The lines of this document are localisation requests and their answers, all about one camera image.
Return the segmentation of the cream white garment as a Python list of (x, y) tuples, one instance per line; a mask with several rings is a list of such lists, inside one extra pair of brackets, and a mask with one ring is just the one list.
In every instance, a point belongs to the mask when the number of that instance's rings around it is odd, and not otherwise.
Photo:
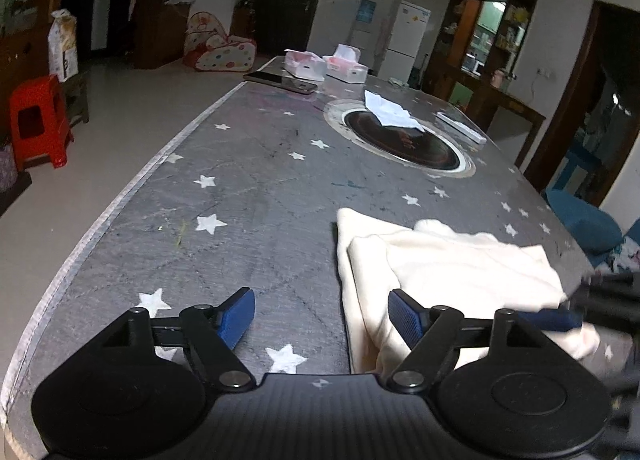
[(503, 243), (488, 232), (455, 232), (439, 220), (402, 227), (343, 208), (337, 212), (338, 272), (354, 373), (389, 376), (409, 347), (390, 322), (387, 297), (404, 291), (424, 307), (469, 318), (499, 308), (557, 308), (592, 271), (574, 243), (545, 249)]

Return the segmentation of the patterned cushion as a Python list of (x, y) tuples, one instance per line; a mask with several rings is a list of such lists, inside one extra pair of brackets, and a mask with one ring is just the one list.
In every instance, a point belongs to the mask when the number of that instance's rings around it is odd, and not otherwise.
[(605, 272), (638, 272), (640, 269), (640, 220), (636, 220), (619, 243), (605, 258)]

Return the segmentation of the blue covered sofa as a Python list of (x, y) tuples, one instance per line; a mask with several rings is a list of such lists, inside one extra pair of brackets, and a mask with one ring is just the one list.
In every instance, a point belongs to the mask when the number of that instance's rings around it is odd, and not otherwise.
[(610, 214), (564, 190), (548, 189), (546, 200), (592, 267), (604, 274), (602, 265), (606, 256), (622, 242), (626, 232), (622, 232)]

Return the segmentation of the round black induction cooktop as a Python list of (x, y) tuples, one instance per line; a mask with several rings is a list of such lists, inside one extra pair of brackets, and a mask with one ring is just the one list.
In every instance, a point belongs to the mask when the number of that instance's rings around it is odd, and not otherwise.
[(344, 139), (379, 157), (417, 168), (425, 174), (467, 178), (476, 172), (469, 153), (440, 128), (419, 120), (423, 130), (383, 126), (362, 102), (337, 99), (328, 102), (323, 119)]

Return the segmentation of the white remote control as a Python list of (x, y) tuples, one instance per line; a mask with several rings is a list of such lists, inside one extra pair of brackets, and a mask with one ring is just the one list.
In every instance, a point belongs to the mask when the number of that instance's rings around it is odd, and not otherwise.
[(469, 127), (469, 125), (466, 125), (460, 121), (451, 119), (450, 116), (447, 116), (446, 113), (442, 111), (439, 111), (438, 113), (436, 113), (436, 118), (446, 123), (447, 125), (450, 126), (450, 128), (453, 128), (457, 132), (461, 133), (469, 140), (472, 140), (474, 144), (484, 145), (484, 143), (487, 142), (486, 137), (480, 134), (480, 132), (473, 130), (472, 128)]

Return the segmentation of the white crumpled tissue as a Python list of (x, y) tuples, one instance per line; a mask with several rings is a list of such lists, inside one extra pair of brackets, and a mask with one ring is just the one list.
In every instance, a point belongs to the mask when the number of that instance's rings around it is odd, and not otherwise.
[(366, 90), (364, 92), (364, 105), (382, 126), (408, 128), (409, 130), (425, 132), (424, 126), (408, 110), (378, 94)]

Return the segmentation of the brown wooden side table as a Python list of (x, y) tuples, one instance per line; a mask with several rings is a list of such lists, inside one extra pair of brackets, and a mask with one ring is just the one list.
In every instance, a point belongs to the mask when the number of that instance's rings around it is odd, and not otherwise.
[(521, 166), (546, 118), (533, 108), (490, 84), (471, 76), (468, 72), (451, 67), (446, 62), (435, 62), (426, 70), (421, 80), (421, 90), (443, 100), (448, 100), (456, 84), (461, 84), (471, 92), (465, 115), (481, 130), (487, 132), (494, 116), (501, 107), (532, 124), (523, 147), (515, 158), (515, 165)]

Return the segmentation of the red plastic stool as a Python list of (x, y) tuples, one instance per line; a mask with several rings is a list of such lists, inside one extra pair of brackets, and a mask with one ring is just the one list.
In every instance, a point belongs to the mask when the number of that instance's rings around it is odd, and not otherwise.
[(67, 143), (74, 139), (64, 97), (55, 74), (26, 81), (10, 97), (11, 139), (16, 168), (48, 157), (55, 168), (67, 163)]

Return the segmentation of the wooden glass cupboard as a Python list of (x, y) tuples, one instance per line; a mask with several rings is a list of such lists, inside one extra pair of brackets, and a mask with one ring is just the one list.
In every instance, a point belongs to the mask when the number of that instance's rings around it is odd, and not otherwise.
[(421, 87), (434, 95), (446, 72), (503, 92), (516, 80), (515, 64), (538, 0), (449, 0)]

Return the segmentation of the white pink wipes pack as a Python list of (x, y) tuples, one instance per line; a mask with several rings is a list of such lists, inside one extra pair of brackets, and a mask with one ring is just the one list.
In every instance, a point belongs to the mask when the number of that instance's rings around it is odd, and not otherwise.
[(326, 61), (313, 52), (286, 50), (284, 68), (300, 80), (323, 82), (326, 78)]

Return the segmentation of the polka dot play tent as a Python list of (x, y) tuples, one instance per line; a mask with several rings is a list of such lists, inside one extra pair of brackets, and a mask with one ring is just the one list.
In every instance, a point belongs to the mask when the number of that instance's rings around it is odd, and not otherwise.
[(197, 12), (186, 24), (182, 62), (201, 72), (249, 72), (254, 66), (256, 43), (230, 35), (216, 16)]

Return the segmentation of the pink white tissue box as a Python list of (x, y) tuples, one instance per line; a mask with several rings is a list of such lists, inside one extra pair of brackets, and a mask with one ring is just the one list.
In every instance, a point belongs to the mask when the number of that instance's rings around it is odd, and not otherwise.
[(324, 56), (326, 76), (348, 84), (364, 84), (369, 69), (360, 64), (360, 50), (346, 44), (338, 44), (333, 55)]

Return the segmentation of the white refrigerator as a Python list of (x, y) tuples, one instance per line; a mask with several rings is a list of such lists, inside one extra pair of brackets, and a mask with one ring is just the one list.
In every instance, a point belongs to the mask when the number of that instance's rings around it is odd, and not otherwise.
[(406, 1), (398, 3), (378, 68), (380, 79), (408, 82), (430, 19), (428, 9)]

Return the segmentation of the water dispenser with bottle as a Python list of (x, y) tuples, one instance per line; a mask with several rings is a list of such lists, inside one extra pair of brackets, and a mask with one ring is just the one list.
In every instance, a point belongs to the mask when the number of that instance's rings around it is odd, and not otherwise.
[(376, 3), (361, 0), (358, 5), (355, 20), (349, 32), (348, 44), (360, 51), (359, 62), (371, 68), (373, 53), (373, 19)]

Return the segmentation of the white printed paper bag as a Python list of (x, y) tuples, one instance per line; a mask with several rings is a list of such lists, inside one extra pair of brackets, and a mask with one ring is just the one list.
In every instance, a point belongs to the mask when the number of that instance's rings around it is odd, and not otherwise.
[(49, 73), (64, 83), (78, 73), (77, 19), (66, 9), (55, 10), (52, 18), (48, 34)]

